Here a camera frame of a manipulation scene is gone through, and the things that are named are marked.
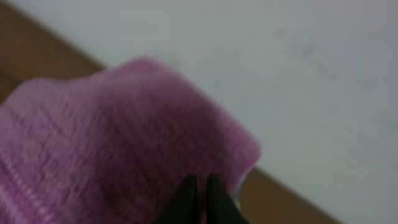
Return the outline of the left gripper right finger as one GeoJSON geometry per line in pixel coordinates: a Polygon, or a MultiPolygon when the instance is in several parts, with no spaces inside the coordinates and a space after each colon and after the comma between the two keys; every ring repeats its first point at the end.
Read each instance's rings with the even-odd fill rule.
{"type": "Polygon", "coordinates": [[[249,224],[217,175],[211,175],[207,179],[206,223],[249,224]]]}

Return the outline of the purple microfibre cloth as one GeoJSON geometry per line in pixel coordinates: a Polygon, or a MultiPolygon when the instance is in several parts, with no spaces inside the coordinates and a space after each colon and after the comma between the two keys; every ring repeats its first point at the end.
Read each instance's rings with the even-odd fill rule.
{"type": "Polygon", "coordinates": [[[2,223],[151,223],[188,174],[235,193],[258,143],[149,58],[71,80],[36,78],[1,104],[2,223]]]}

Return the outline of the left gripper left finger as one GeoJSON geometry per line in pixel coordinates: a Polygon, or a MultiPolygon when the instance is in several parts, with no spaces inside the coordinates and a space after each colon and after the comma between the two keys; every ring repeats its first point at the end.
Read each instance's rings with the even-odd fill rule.
{"type": "Polygon", "coordinates": [[[197,177],[188,175],[154,224],[197,224],[198,221],[197,177]]]}

